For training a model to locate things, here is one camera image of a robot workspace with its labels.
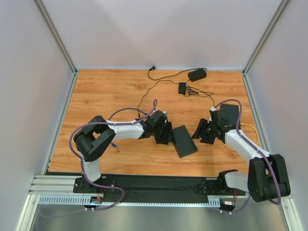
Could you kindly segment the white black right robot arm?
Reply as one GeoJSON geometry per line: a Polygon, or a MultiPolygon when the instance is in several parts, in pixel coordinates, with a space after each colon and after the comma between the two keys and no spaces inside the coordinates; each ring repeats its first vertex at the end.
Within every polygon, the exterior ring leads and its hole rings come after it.
{"type": "Polygon", "coordinates": [[[210,111],[211,118],[200,119],[193,139],[213,144],[220,140],[234,149],[248,164],[248,173],[228,170],[219,175],[228,188],[249,193],[255,202],[272,201],[291,194],[285,159],[280,154],[271,154],[259,147],[239,128],[239,121],[229,122],[224,110],[210,111]]]}

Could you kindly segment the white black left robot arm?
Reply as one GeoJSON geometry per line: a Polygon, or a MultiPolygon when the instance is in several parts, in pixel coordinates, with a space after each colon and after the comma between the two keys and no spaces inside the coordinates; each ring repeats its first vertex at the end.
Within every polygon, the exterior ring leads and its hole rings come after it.
{"type": "Polygon", "coordinates": [[[156,110],[138,120],[114,122],[102,116],[94,117],[75,131],[70,141],[75,143],[81,158],[84,178],[96,182],[101,177],[99,159],[114,141],[123,139],[147,139],[153,136],[157,144],[175,144],[172,123],[166,112],[156,110]]]}

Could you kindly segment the black network switch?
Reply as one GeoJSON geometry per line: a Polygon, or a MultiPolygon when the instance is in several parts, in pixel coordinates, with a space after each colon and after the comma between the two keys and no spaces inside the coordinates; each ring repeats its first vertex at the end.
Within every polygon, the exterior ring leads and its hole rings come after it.
{"type": "Polygon", "coordinates": [[[220,105],[220,109],[225,111],[229,123],[235,127],[240,112],[239,106],[234,104],[223,103],[220,105]]]}
{"type": "Polygon", "coordinates": [[[175,149],[179,158],[184,158],[198,151],[185,125],[173,129],[175,149]]]}

